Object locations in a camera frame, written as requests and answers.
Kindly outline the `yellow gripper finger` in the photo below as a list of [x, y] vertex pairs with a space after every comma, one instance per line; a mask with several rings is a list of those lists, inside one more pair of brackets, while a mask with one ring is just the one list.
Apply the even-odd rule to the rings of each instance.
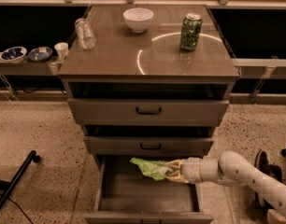
[[174, 172], [166, 176], [169, 181], [178, 183], [187, 183], [187, 180], [179, 172]]
[[172, 168], [174, 170], [180, 170], [183, 163], [184, 163], [184, 160], [178, 159], [178, 160], [173, 160], [173, 161], [167, 162], [165, 164], [165, 166], [169, 167], [169, 168]]

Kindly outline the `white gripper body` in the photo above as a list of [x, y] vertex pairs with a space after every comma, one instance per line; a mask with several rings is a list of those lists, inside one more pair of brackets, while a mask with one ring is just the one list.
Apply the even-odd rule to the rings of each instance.
[[183, 161], [181, 174], [184, 183], [197, 184], [202, 182], [200, 161], [199, 158], [188, 158]]

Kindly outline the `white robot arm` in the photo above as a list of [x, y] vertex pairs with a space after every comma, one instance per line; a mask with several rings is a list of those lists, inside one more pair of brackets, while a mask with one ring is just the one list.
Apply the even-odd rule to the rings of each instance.
[[247, 185], [274, 208], [267, 214], [268, 223], [286, 224], [286, 185], [263, 173], [234, 151], [225, 151], [218, 158], [174, 160], [165, 166], [173, 170], [167, 177], [173, 182]]

